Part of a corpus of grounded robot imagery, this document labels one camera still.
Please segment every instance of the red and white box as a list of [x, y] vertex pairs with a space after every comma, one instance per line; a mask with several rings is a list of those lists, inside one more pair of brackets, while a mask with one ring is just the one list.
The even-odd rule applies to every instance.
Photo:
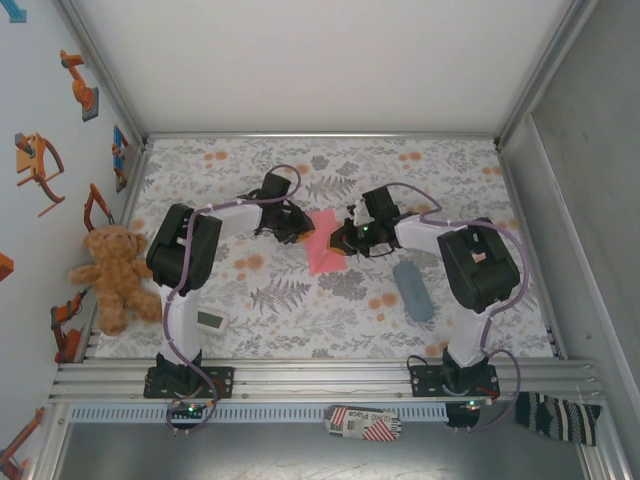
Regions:
[[393, 442], [400, 437], [402, 423], [389, 410], [332, 405], [324, 411], [324, 427], [334, 437]]

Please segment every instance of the floral tablecloth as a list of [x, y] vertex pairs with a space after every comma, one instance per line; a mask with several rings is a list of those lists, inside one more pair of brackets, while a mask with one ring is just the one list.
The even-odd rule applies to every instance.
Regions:
[[[267, 170], [280, 163], [302, 173], [303, 185], [293, 200], [306, 211], [334, 208], [337, 217], [344, 218], [346, 205], [362, 192], [403, 181], [441, 201], [444, 211], [434, 218], [488, 216], [516, 234], [518, 230], [488, 139], [199, 138], [157, 140], [152, 148], [130, 225], [149, 239], [173, 203], [227, 201], [258, 188]], [[405, 189], [392, 188], [391, 194], [402, 209], [430, 208]], [[392, 274], [401, 260], [415, 262], [422, 271], [436, 307], [426, 324], [412, 322], [404, 309]], [[221, 241], [201, 304], [228, 312], [230, 326], [221, 337], [200, 334], [205, 357], [441, 354], [461, 307], [436, 255], [397, 250], [373, 260], [349, 257], [347, 266], [345, 271], [311, 276], [303, 245], [280, 245], [269, 234], [256, 238], [251, 233]], [[118, 337], [103, 335], [96, 356], [154, 357], [161, 339], [159, 325], [133, 321]], [[490, 342], [518, 356], [552, 355], [534, 293], [497, 317]]]

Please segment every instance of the teddy bear leg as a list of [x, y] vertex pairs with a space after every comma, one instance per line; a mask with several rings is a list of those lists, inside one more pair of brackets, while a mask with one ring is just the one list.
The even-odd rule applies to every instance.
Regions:
[[160, 297], [142, 289], [134, 290], [127, 297], [127, 306], [147, 323], [162, 321]]
[[98, 328], [110, 336], [119, 335], [127, 328], [127, 315], [122, 298], [115, 292], [97, 292]]

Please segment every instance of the blue-gray sponge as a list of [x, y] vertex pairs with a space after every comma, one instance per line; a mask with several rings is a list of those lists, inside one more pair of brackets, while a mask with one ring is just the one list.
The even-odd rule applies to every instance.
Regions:
[[400, 262], [393, 268], [393, 278], [409, 316], [416, 322], [428, 322], [435, 309], [417, 265], [413, 262]]

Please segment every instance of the metal bracket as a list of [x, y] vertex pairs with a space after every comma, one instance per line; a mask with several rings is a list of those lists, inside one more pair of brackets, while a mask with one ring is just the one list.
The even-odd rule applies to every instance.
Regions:
[[409, 368], [411, 387], [414, 397], [444, 397], [450, 396], [449, 401], [456, 398], [491, 398], [500, 396], [498, 375], [493, 365], [483, 368], [476, 380], [476, 387], [464, 392], [451, 392], [442, 380], [442, 365], [424, 366], [414, 365]]
[[[207, 376], [213, 381], [216, 386], [217, 398], [231, 398], [233, 394], [233, 375], [234, 369], [231, 367], [200, 367], [200, 369], [207, 374]], [[163, 374], [160, 368], [152, 367], [147, 373], [147, 377], [144, 383], [144, 398], [155, 399], [171, 399], [176, 396], [183, 396], [189, 392], [176, 392], [171, 388], [170, 382], [167, 381], [167, 376]], [[191, 398], [211, 398], [211, 389], [201, 389], [196, 391]]]

